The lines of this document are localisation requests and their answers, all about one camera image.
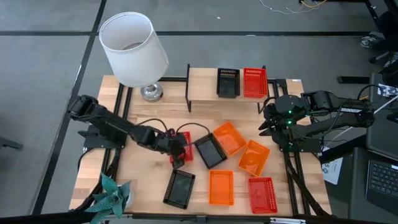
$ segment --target plastic basket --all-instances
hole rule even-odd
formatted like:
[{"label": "plastic basket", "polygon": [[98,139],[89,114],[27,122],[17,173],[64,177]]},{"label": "plastic basket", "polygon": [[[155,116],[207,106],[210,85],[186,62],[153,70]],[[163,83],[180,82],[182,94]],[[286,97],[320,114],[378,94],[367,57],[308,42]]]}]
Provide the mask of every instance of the plastic basket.
[{"label": "plastic basket", "polygon": [[163,203],[187,209],[194,182],[195,175],[180,170],[173,170]]},{"label": "plastic basket", "polygon": [[272,178],[250,178],[249,196],[250,207],[253,214],[268,214],[278,212]]},{"label": "plastic basket", "polygon": [[244,68],[243,76],[244,97],[262,98],[268,94],[266,69]]},{"label": "plastic basket", "polygon": [[196,140],[195,146],[208,169],[227,159],[213,134],[208,134]]},{"label": "plastic basket", "polygon": [[211,170],[210,205],[234,205],[234,173],[231,170]]},{"label": "plastic basket", "polygon": [[[186,140],[186,142],[188,144],[187,146],[184,146],[184,149],[185,149],[184,161],[185,162],[193,161],[192,145],[190,144],[191,143],[191,134],[189,133],[189,131],[185,131],[182,134],[184,135],[185,140]],[[173,163],[173,157],[172,156],[170,156],[170,163]]]},{"label": "plastic basket", "polygon": [[239,161],[239,167],[248,171],[250,174],[259,177],[261,176],[264,165],[266,164],[268,155],[268,148],[250,140],[243,152],[241,160]]},{"label": "plastic basket", "polygon": [[236,98],[240,95],[240,70],[219,68],[217,71],[217,95],[223,98]]},{"label": "plastic basket", "polygon": [[230,121],[215,129],[213,134],[228,156],[237,153],[246,145],[246,140]]}]

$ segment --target silver lamp base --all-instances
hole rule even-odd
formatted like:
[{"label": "silver lamp base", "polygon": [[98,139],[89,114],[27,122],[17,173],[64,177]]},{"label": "silver lamp base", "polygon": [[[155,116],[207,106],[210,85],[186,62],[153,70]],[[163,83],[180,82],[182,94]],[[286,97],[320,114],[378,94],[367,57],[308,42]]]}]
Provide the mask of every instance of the silver lamp base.
[{"label": "silver lamp base", "polygon": [[141,88],[141,96],[148,102],[156,102],[161,99],[163,88],[159,82]]}]

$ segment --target lamp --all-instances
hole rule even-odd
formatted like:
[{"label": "lamp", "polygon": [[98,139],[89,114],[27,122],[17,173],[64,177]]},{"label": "lamp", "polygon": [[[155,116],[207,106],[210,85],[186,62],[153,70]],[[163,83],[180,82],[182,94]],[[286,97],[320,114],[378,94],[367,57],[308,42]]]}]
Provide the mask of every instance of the lamp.
[{"label": "lamp", "polygon": [[162,97],[163,89],[157,81],[169,60],[148,17],[137,12],[117,14],[102,25],[99,41],[120,83],[142,87],[146,101]]}]

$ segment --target black tray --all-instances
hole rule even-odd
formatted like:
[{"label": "black tray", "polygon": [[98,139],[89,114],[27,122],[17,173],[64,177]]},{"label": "black tray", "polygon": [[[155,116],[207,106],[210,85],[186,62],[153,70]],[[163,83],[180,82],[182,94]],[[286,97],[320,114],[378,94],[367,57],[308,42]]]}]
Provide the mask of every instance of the black tray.
[{"label": "black tray", "polygon": [[236,98],[240,92],[240,70],[219,68],[217,71],[217,95],[223,98]]},{"label": "black tray", "polygon": [[196,140],[195,146],[208,169],[226,160],[226,155],[213,134]]},{"label": "black tray", "polygon": [[173,170],[163,203],[187,209],[194,182],[195,175],[180,170]]}]

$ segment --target green plant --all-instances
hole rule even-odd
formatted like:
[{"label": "green plant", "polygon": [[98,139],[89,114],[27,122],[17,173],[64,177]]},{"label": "green plant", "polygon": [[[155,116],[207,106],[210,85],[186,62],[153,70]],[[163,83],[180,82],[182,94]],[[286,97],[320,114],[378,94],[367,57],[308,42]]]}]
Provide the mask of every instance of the green plant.
[{"label": "green plant", "polygon": [[112,212],[117,218],[121,218],[130,194],[130,182],[118,187],[113,179],[110,179],[102,172],[101,177],[102,187],[106,192],[98,195],[94,194],[93,197],[97,203],[85,210],[85,212],[97,212],[90,224],[99,223]]}]

